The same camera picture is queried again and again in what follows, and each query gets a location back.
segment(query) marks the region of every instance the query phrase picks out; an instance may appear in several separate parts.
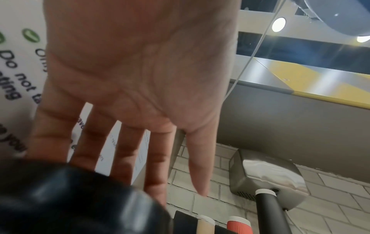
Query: paper cup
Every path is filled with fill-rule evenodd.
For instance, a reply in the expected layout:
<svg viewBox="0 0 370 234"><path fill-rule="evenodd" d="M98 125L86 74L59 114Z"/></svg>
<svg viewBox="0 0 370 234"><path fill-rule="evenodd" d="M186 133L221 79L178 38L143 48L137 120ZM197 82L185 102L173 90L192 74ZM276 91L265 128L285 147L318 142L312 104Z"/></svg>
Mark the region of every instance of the paper cup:
<svg viewBox="0 0 370 234"><path fill-rule="evenodd" d="M251 223L247 219L237 216L229 217L227 229L238 234L253 234Z"/></svg>

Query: green checkmark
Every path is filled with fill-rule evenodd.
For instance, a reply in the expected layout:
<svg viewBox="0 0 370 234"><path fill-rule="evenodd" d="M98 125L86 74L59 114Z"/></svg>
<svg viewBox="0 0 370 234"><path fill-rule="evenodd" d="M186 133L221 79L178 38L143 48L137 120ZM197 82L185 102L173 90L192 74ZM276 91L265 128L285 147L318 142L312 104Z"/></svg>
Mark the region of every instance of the green checkmark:
<svg viewBox="0 0 370 234"><path fill-rule="evenodd" d="M0 44L5 42L5 36L0 32Z"/></svg>
<svg viewBox="0 0 370 234"><path fill-rule="evenodd" d="M23 29L22 35L29 42L33 42L33 43L40 42L39 35L32 29Z"/></svg>

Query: white brick wall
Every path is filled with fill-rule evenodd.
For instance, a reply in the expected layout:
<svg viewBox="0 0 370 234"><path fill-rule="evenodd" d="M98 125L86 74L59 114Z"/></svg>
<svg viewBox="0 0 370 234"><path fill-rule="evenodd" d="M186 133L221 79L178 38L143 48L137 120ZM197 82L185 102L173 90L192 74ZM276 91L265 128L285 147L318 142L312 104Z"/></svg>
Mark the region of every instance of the white brick wall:
<svg viewBox="0 0 370 234"><path fill-rule="evenodd" d="M225 226L230 215L247 218L259 234L255 202L238 197L229 189L229 159L236 148L217 144L214 174L208 197L201 197L192 185L186 140L168 179L167 209L196 216L203 214ZM311 193L289 211L306 234L370 234L370 183L298 166ZM291 225L293 234L300 234Z"/></svg>

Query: white cable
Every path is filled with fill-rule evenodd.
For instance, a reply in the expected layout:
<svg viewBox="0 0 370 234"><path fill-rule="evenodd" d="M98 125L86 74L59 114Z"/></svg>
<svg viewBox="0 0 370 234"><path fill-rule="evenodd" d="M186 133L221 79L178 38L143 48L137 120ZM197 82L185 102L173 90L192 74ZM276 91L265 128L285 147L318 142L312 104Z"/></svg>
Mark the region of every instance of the white cable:
<svg viewBox="0 0 370 234"><path fill-rule="evenodd" d="M262 37L261 37L261 39L259 40L259 42L258 42L258 44L257 44L256 48L254 49L254 51L253 51L253 53L252 53L251 57L249 58L249 60L248 60L247 64L244 66L244 68L243 68L242 72L240 73L240 75L238 76L238 78L234 81L234 84L232 85L231 89L227 92L227 94L226 94L226 96L225 96L225 98L224 98L224 101L225 101L225 100L226 100L226 98L230 95L231 91L235 88L235 86L236 86L236 84L238 83L238 81L240 80L240 78L241 78L241 76L242 76L243 72L246 70L246 68L248 67L248 65L250 64L250 62L252 61L252 59L253 59L253 58L254 58L254 56L256 55L256 53L257 53L257 51L258 51L259 47L261 46L261 44L262 44L263 40L264 40L264 39L265 39L265 37L266 37L267 32L268 32L268 31L269 31L269 29L271 28L271 25L274 23L275 18L277 17L277 15L278 15L279 11L280 11L280 10L281 10L281 8L283 7L283 5L284 5L285 1L286 1L286 0L282 0L282 2L281 2L281 4L280 4L279 8L276 10L276 12L275 12L275 14L274 14L274 16L273 16L273 18L272 18L271 22L269 23L269 26L266 28L265 32L262 34Z"/></svg>
<svg viewBox="0 0 370 234"><path fill-rule="evenodd" d="M302 234L306 234L300 227L298 227L298 225L292 220L292 218L290 217L289 213L287 210L285 210L285 213L286 215L288 216L289 220L293 223L294 226L296 226L296 228L298 228L298 230L302 233Z"/></svg>

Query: recessed light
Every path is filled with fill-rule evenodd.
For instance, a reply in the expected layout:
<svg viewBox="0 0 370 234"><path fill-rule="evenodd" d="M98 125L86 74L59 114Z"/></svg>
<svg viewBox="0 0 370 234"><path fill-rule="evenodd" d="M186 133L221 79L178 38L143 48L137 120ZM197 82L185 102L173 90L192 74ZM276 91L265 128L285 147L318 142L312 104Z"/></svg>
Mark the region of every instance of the recessed light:
<svg viewBox="0 0 370 234"><path fill-rule="evenodd" d="M367 42L368 40L370 40L370 36L360 36L360 37L357 37L357 41L359 43L363 43L363 42Z"/></svg>
<svg viewBox="0 0 370 234"><path fill-rule="evenodd" d="M272 30L274 32L280 32L285 27L286 20L285 18L281 17L275 20L275 22L272 24Z"/></svg>

